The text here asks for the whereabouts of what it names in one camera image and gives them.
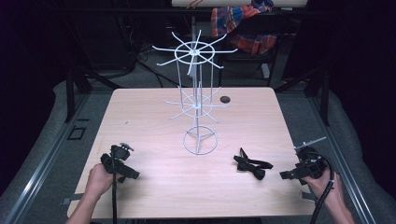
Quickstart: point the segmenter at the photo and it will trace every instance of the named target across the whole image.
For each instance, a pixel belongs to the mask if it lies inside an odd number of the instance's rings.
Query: human arm
[[[329,179],[330,170],[327,168],[320,178],[314,179],[310,176],[307,176],[303,178],[303,181],[308,183],[315,195],[320,198],[323,194],[323,191],[326,189],[327,184],[329,183]],[[355,223],[350,211],[345,205],[342,182],[338,174],[334,175],[334,183],[332,185],[332,189],[326,197],[326,200],[324,201],[324,205],[332,216],[334,223]]]
[[[94,165],[90,170],[85,192],[66,224],[89,224],[96,203],[112,183],[113,174],[109,174],[101,163]]]

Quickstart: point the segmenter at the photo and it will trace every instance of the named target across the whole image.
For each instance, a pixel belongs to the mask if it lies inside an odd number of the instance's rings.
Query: colorful cloth
[[[212,35],[222,36],[230,33],[240,21],[259,13],[268,12],[274,6],[271,0],[252,0],[250,6],[215,7],[212,10]],[[235,35],[230,41],[235,48],[251,54],[262,54],[274,47],[275,35]]]

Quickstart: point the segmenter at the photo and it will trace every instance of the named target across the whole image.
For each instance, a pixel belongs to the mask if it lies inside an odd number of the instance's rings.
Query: white wire rack
[[[189,128],[183,137],[183,145],[184,147],[191,153],[196,155],[205,155],[212,152],[218,145],[218,136],[216,132],[205,126],[200,124],[200,118],[202,117],[210,117],[216,123],[218,121],[210,116],[210,112],[214,107],[217,106],[228,106],[228,105],[214,105],[213,104],[213,95],[215,95],[219,88],[213,91],[213,70],[214,67],[218,69],[222,69],[223,66],[219,66],[214,63],[214,57],[217,53],[233,53],[235,50],[224,50],[224,51],[216,51],[213,45],[219,41],[221,41],[225,36],[220,39],[213,41],[212,43],[201,42],[200,36],[201,31],[198,34],[196,40],[192,40],[189,42],[183,42],[174,33],[172,33],[173,37],[180,42],[180,45],[175,49],[160,49],[154,47],[156,50],[162,51],[171,51],[175,54],[175,59],[170,60],[166,63],[157,63],[159,66],[164,66],[169,63],[176,62],[177,63],[177,74],[178,74],[178,82],[179,82],[179,91],[180,91],[180,102],[169,102],[165,101],[168,104],[180,105],[181,112],[171,119],[175,119],[181,115],[187,115],[193,118],[192,127]],[[191,74],[193,69],[197,68],[197,65],[200,66],[200,74],[199,76],[194,72],[191,76],[192,78],[192,94],[187,94],[181,88],[181,75],[180,75],[180,63],[187,64],[189,66],[189,70],[187,75]],[[211,74],[210,74],[210,93],[208,95],[204,95],[202,81],[203,81],[203,67],[202,65],[205,63],[211,64]]]

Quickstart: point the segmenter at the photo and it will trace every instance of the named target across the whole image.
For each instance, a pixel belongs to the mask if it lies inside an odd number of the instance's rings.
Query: chair
[[[271,64],[270,74],[267,80],[267,86],[270,86],[271,77],[274,71],[276,56],[279,50],[279,43],[286,33],[289,26],[289,19],[285,16],[275,13],[262,13],[250,18],[241,20],[239,25],[227,34],[221,45],[221,50],[232,49],[230,39],[235,35],[263,35],[271,34],[276,36],[276,43],[272,49],[269,49],[264,54],[252,55],[251,53],[238,50],[234,53],[220,54],[218,64],[223,65],[224,62],[230,63],[255,63],[258,68],[262,67],[263,63]],[[222,75],[222,69],[219,70],[219,87],[221,80],[225,78]]]

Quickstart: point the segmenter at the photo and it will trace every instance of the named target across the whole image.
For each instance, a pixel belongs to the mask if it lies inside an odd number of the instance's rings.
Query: black bow tie
[[[254,161],[249,159],[248,155],[242,148],[240,149],[240,153],[240,157],[233,156],[233,159],[238,162],[238,166],[236,167],[236,169],[238,171],[250,171],[259,180],[262,180],[265,177],[265,171],[263,169],[272,169],[274,167],[271,163],[266,161]]]

